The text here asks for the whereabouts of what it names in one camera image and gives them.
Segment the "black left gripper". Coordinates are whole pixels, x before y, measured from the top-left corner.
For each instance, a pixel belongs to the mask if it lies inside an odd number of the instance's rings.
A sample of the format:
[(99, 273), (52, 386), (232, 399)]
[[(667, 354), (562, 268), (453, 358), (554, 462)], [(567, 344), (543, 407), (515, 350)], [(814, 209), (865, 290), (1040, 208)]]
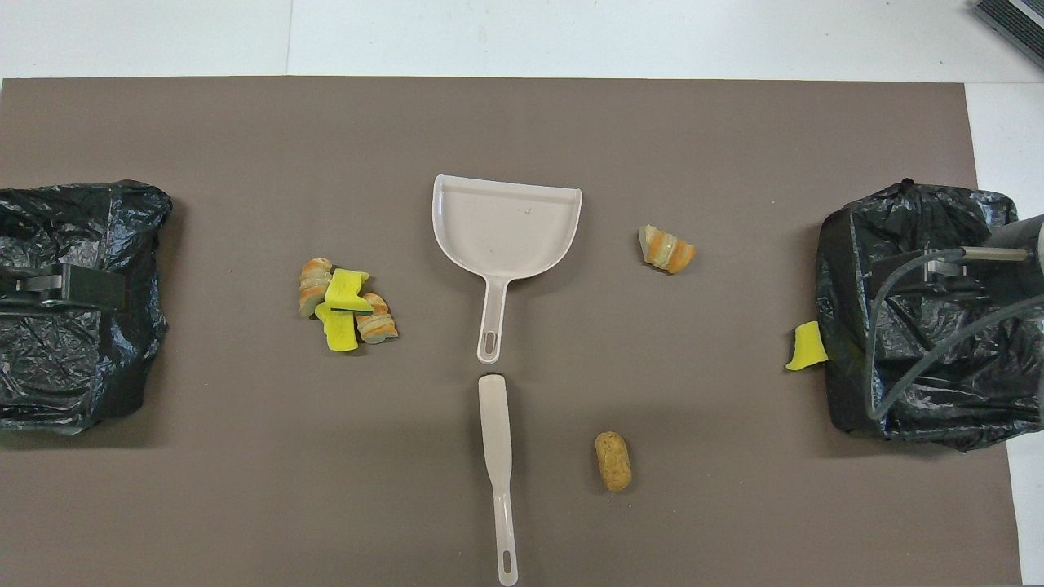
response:
[(126, 278), (70, 263), (1, 267), (1, 311), (123, 311)]

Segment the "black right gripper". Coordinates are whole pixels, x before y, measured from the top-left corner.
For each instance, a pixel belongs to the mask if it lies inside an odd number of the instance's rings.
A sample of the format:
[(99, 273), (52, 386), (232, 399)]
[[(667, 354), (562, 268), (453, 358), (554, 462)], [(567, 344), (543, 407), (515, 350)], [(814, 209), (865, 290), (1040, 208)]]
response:
[(959, 259), (933, 259), (923, 271), (926, 298), (984, 298), (984, 284), (976, 279), (969, 263)]

